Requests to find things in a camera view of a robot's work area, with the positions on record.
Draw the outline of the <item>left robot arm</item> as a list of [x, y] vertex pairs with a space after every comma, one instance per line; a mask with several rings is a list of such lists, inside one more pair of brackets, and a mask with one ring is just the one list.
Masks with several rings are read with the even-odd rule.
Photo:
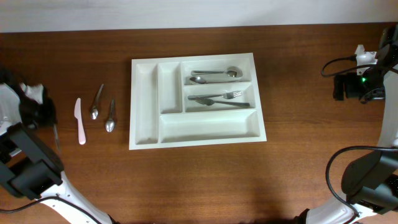
[[56, 109], [46, 87], [1, 68], [1, 187], [31, 202], [11, 213], [42, 203], [69, 223], [114, 223], [70, 183], [60, 157], [34, 131], [57, 127]]

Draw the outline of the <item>steel fork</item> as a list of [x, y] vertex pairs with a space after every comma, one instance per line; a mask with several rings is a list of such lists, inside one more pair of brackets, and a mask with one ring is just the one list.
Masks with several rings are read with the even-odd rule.
[[227, 92], [227, 93], [222, 93], [222, 94], [211, 94], [211, 95], [188, 95], [187, 98], [189, 100], [194, 100], [196, 98], [216, 98], [216, 97], [222, 97], [226, 100], [230, 100], [233, 98], [237, 98], [241, 96], [243, 93], [242, 91], [232, 91], [232, 92]]
[[227, 101], [215, 101], [215, 100], [211, 100], [209, 98], [195, 98], [195, 101], [197, 103], [200, 103], [202, 105], [207, 105], [207, 106], [211, 106], [213, 104], [223, 104], [223, 105], [230, 105], [230, 106], [237, 106], [240, 108], [249, 108], [251, 105], [249, 103], [235, 103], [235, 102], [227, 102]]

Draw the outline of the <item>steel table knife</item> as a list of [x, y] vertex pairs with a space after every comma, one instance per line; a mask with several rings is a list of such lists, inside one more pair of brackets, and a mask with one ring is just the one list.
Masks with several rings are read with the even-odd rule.
[[56, 144], [57, 150], [59, 152], [61, 152], [60, 138], [59, 138], [59, 135], [58, 135], [58, 129], [57, 129], [57, 125], [56, 124], [53, 125], [53, 133], [54, 133], [55, 144]]

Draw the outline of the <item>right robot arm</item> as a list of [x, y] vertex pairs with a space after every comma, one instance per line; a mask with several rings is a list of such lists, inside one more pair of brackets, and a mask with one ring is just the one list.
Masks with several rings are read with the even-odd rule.
[[[332, 197], [304, 210], [293, 223], [358, 223], [360, 219], [397, 211], [397, 26], [383, 30], [378, 50], [359, 45], [347, 58], [356, 66], [330, 74], [336, 101], [357, 97], [360, 103], [383, 100], [384, 117], [377, 146], [350, 146], [329, 159], [325, 180]], [[330, 168], [342, 153], [367, 150], [350, 162], [341, 178], [341, 192], [330, 182]]]

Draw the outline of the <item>large steel spoon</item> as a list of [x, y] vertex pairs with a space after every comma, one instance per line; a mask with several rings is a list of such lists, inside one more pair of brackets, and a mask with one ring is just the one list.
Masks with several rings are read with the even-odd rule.
[[190, 77], [188, 81], [192, 85], [205, 85], [205, 84], [215, 84], [215, 83], [234, 83], [238, 82], [238, 80], [226, 80], [226, 81], [212, 81], [206, 80], [203, 77]]
[[238, 67], [228, 67], [224, 71], [210, 71], [210, 70], [192, 70], [191, 75], [212, 75], [212, 74], [225, 74], [233, 78], [241, 78], [243, 76], [243, 71]]

